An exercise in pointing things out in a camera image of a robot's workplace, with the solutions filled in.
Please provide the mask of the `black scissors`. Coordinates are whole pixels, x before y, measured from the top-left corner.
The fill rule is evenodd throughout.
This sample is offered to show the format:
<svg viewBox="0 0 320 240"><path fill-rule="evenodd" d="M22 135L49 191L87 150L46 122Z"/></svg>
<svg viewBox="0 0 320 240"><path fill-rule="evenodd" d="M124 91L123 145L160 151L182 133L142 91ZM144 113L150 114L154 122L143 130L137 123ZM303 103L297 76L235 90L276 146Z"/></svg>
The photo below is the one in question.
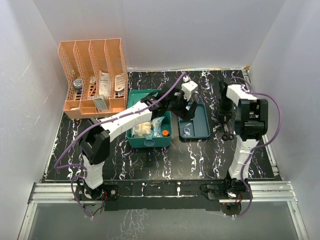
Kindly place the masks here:
<svg viewBox="0 0 320 240"><path fill-rule="evenodd" d="M223 124L223 135L222 135L222 140L223 141L232 141L234 140L234 135L232 132L229 131L229 128L227 124Z"/></svg>

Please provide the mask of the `clear small packet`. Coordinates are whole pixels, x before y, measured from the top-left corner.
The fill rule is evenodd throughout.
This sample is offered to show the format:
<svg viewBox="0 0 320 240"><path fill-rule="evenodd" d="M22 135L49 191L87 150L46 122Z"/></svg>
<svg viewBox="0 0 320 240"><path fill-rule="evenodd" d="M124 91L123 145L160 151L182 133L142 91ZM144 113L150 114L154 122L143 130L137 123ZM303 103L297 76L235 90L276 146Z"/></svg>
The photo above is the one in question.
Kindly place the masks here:
<svg viewBox="0 0 320 240"><path fill-rule="evenodd" d="M182 136L183 137L190 137L191 136L191 123L187 123L182 129Z"/></svg>

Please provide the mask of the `brown bottle orange cap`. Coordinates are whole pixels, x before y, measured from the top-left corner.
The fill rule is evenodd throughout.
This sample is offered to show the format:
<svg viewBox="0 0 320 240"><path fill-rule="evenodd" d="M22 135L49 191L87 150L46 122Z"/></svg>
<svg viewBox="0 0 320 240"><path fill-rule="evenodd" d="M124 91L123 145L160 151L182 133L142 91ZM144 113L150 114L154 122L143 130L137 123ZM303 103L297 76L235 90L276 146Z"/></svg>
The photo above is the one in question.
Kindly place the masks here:
<svg viewBox="0 0 320 240"><path fill-rule="evenodd" d="M163 137L168 137L169 136L169 131L168 130L163 130L162 131L162 136Z"/></svg>

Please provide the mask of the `dark teal divider tray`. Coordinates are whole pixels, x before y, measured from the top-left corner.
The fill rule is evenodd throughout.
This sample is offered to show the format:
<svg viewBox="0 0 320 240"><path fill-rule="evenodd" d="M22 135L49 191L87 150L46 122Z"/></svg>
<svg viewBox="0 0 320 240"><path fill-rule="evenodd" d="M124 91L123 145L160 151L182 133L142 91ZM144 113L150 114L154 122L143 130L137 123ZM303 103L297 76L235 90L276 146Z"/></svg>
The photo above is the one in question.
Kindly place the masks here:
<svg viewBox="0 0 320 240"><path fill-rule="evenodd" d="M191 123L191 136L183 137L183 127ZM194 118L189 121L183 121L178 118L179 136L182 141L205 140L211 135L206 107L203 103L198 103Z"/></svg>

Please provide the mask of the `blue cotton swab bag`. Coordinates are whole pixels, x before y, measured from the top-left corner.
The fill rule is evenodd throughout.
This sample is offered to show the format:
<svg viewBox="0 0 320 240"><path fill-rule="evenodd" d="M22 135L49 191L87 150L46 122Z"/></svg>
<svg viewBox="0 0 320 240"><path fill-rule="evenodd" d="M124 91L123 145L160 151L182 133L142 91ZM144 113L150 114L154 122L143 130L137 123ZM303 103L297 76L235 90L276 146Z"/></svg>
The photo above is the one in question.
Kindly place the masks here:
<svg viewBox="0 0 320 240"><path fill-rule="evenodd" d="M151 136L153 138L160 138L162 136L161 126L162 126L162 122L164 119L165 119L165 117L161 116L161 117L157 117L151 121L152 126L153 126Z"/></svg>

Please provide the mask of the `beige gauze packet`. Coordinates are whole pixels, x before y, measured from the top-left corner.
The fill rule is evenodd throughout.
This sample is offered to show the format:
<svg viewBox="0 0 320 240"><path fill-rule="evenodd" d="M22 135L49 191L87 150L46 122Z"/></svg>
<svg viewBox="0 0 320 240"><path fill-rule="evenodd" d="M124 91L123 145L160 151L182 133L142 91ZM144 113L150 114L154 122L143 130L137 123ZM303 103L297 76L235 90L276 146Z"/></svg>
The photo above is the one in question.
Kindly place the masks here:
<svg viewBox="0 0 320 240"><path fill-rule="evenodd" d="M150 121L147 121L136 125L132 129L132 136L135 138L145 138L152 135L153 129L153 124Z"/></svg>

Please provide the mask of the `teal medicine kit box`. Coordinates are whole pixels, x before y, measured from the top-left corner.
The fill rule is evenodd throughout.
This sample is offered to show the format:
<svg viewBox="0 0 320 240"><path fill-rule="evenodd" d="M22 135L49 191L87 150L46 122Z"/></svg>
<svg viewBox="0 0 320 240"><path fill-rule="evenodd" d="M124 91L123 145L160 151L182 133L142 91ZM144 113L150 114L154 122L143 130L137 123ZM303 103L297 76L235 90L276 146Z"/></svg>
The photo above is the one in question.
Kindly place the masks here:
<svg viewBox="0 0 320 240"><path fill-rule="evenodd" d="M128 139L129 145L132 148L141 149L141 148L162 148L162 147L168 147L171 144L172 141L172 116L171 112L167 111L162 116L159 117L165 117L161 124L161 133L164 130L167 130L169 132L169 136L164 137L163 135L161 137L152 137L152 135L147 137L133 137L132 136L132 129L135 127L133 126L126 132L126 138ZM145 120L145 121L139 121L139 124L145 123L145 122L152 122L152 120Z"/></svg>

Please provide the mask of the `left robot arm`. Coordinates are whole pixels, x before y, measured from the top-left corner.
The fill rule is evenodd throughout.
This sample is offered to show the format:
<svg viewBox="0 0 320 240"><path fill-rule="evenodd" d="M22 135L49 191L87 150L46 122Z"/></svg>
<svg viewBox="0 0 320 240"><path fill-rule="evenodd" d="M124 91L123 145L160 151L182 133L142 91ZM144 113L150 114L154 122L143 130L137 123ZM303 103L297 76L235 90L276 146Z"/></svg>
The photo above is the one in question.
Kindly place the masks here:
<svg viewBox="0 0 320 240"><path fill-rule="evenodd" d="M82 131L79 147L84 160L84 180L81 190L87 198L97 200L104 192L103 166L110 155L111 142L133 127L172 112L183 120L195 116L197 102L190 102L192 92L174 88L169 94L153 90L133 106L100 121L89 120Z"/></svg>

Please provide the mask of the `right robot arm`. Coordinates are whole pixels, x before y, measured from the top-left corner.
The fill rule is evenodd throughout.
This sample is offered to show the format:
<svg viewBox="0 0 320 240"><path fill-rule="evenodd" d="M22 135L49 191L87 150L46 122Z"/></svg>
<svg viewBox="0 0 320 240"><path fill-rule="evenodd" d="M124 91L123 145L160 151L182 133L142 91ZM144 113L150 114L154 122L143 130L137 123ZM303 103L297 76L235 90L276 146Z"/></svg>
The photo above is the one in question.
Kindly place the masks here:
<svg viewBox="0 0 320 240"><path fill-rule="evenodd" d="M224 80L219 81L219 92L218 121L224 128L222 139L236 139L233 160L222 187L223 194L233 199L249 186L252 150L267 133L269 103L243 91L241 85Z"/></svg>

